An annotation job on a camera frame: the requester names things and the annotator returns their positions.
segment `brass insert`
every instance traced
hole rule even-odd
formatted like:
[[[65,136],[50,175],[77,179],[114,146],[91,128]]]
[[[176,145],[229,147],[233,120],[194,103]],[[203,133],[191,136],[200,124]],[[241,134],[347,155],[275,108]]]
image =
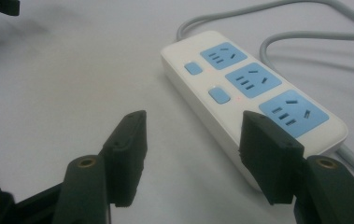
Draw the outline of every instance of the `brass insert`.
[[[84,158],[78,162],[78,167],[80,168],[87,168],[95,165],[96,160],[93,158]]]
[[[317,163],[327,169],[336,169],[337,164],[334,161],[327,160],[327,159],[317,159]]]

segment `white power strip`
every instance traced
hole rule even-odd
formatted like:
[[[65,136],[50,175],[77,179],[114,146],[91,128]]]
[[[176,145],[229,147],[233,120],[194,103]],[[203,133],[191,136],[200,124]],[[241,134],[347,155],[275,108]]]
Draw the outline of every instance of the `white power strip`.
[[[255,189],[239,157],[243,111],[272,119],[304,146],[304,157],[338,149],[347,126],[337,116],[223,35],[208,31],[162,50],[165,73]]]

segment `blue switch button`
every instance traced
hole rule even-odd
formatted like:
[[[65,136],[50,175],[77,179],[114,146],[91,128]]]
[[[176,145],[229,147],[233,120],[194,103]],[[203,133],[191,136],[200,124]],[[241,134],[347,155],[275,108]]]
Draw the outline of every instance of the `blue switch button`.
[[[185,68],[191,75],[198,75],[203,72],[203,69],[197,63],[187,63]]]
[[[230,101],[230,96],[220,87],[211,89],[209,95],[220,105],[223,105]]]

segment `power cord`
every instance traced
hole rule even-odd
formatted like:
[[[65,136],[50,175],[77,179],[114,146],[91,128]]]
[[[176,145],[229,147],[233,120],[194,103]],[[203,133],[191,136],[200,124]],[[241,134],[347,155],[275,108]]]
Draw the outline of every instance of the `power cord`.
[[[186,29],[191,28],[194,24],[197,24],[198,22],[214,21],[214,20],[219,20],[219,19],[224,19],[224,18],[229,18],[234,16],[240,16],[252,12],[257,12],[272,7],[280,7],[287,4],[302,3],[302,2],[320,3],[320,4],[328,5],[354,21],[354,10],[351,9],[350,7],[347,7],[346,5],[344,5],[343,3],[337,0],[281,0],[281,1],[271,2],[271,3],[265,3],[253,7],[246,7],[246,8],[233,10],[233,11],[208,14],[208,15],[192,18],[188,21],[185,21],[184,23],[182,23],[182,25],[179,26],[177,30],[177,41],[183,39],[183,35]],[[265,39],[261,44],[261,48],[260,48],[261,61],[276,71],[276,68],[271,64],[266,53],[268,46],[278,40],[293,39],[293,38],[315,38],[315,39],[354,41],[354,34],[298,31],[298,32],[286,32],[278,35],[272,35],[267,39]],[[354,152],[352,152],[351,149],[349,149],[346,145],[343,144],[336,152],[341,158],[343,158],[354,168]]]

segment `white table surface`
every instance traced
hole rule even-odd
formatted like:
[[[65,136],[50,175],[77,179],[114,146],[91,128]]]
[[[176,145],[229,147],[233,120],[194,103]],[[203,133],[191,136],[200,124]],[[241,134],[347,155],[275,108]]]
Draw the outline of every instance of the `white table surface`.
[[[113,223],[294,223],[236,171],[163,72],[160,51],[194,16],[269,0],[21,1],[0,14],[0,186],[17,202],[97,154],[130,112],[148,112],[149,151],[135,201]],[[354,1],[343,0],[354,8]],[[202,23],[258,57],[285,31],[354,32],[354,22],[313,3]],[[269,55],[292,83],[340,117],[354,150],[354,42],[288,40]]]

